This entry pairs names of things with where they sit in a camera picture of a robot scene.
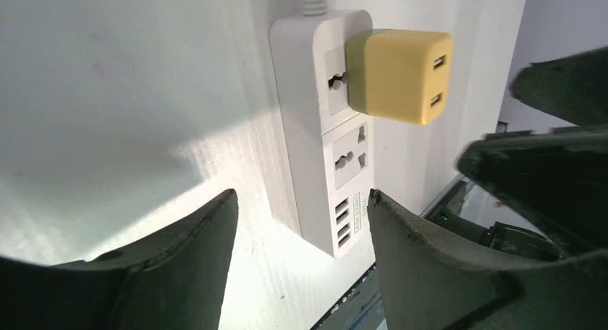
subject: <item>socket hole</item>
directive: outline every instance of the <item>socket hole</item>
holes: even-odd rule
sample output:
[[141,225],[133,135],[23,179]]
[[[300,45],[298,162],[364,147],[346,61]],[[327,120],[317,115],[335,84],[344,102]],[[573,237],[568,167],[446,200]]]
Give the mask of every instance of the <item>socket hole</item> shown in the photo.
[[431,106],[434,106],[435,104],[437,104],[438,102],[440,102],[442,96],[443,96],[443,93],[440,93],[440,94],[434,96],[433,98],[431,98]]
[[365,127],[359,127],[359,138],[357,138],[357,143],[361,143],[365,141]]
[[433,69],[436,70],[437,68],[441,67],[445,65],[445,55],[441,56],[438,59],[435,59],[435,61],[433,61]]
[[338,231],[338,238],[342,237],[344,235],[344,233],[347,233],[349,230],[351,229],[351,224],[346,224],[344,225],[339,231]]
[[354,156],[355,155],[353,154],[353,152],[350,151],[345,156],[341,156],[340,158],[338,158],[338,160],[335,162],[336,171],[338,171],[339,169],[343,169],[346,166],[346,164],[348,164],[351,160],[353,160]]
[[349,239],[351,239],[350,234],[347,234],[344,236],[344,238],[340,239],[340,241],[338,242],[338,248],[341,248],[342,245],[346,244],[346,242],[348,242]]
[[340,214],[348,206],[348,198],[345,198],[340,204],[336,206],[336,214]]
[[336,224],[339,225],[344,219],[348,217],[348,209],[342,212],[339,217],[336,218]]
[[359,165],[361,165],[361,169],[363,169],[367,165],[365,153],[363,153],[359,156]]
[[328,81],[328,85],[331,90],[340,90],[347,82],[348,75],[346,73],[336,74]]

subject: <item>power strip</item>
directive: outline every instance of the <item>power strip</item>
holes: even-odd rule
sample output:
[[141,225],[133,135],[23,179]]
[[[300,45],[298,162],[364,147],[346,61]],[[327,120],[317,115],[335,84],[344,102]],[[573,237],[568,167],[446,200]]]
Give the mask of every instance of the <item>power strip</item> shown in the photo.
[[336,258],[369,231],[374,124],[348,106],[345,46],[371,29],[366,11],[329,11],[270,30],[302,237]]

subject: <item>charger usb port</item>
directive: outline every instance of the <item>charger usb port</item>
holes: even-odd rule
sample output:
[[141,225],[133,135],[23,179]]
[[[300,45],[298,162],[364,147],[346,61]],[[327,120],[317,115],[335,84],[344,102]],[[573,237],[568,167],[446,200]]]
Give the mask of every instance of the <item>charger usb port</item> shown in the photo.
[[342,214],[340,214],[340,216],[338,216],[336,218],[336,224],[339,225],[340,222],[344,221],[344,219],[346,219],[348,217],[348,209],[345,210]]
[[340,204],[336,206],[336,214],[340,214],[348,206],[348,197],[345,198]]
[[343,235],[344,233],[347,233],[347,232],[348,232],[348,230],[350,230],[350,229],[351,229],[351,224],[350,224],[350,223],[348,223],[348,224],[344,225],[344,227],[342,227],[342,228],[341,228],[341,229],[338,231],[338,238],[342,237],[342,235]]
[[434,106],[435,104],[437,104],[438,102],[440,102],[440,101],[441,101],[441,98],[442,98],[442,95],[443,95],[443,93],[440,93],[440,94],[438,94],[438,95],[434,96],[434,97],[431,99],[431,106]]
[[351,239],[351,235],[345,235],[344,238],[340,239],[338,242],[338,248],[341,248],[348,240]]
[[435,59],[435,61],[433,61],[433,69],[436,70],[437,68],[441,67],[445,65],[445,55],[441,56],[438,59]]

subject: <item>white cable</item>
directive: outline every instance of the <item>white cable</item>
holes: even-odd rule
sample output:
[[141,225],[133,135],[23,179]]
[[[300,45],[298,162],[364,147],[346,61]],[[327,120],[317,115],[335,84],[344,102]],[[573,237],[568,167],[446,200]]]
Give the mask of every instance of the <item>white cable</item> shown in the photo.
[[327,0],[304,0],[305,16],[321,16],[327,13]]

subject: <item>white wall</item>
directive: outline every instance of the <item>white wall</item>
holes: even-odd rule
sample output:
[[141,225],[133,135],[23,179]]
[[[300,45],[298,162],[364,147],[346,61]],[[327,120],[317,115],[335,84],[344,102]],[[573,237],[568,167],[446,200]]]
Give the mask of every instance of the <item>white wall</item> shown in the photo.
[[[377,186],[422,210],[492,131],[525,0],[331,0],[454,37],[447,110],[377,121]],[[0,0],[0,254],[94,258],[223,189],[239,226],[221,329],[309,329],[373,263],[298,235],[268,32],[298,0]]]
[[[531,62],[543,62],[608,45],[608,0],[526,0],[513,61],[512,80]],[[571,126],[532,109],[505,92],[500,120],[509,131]]]

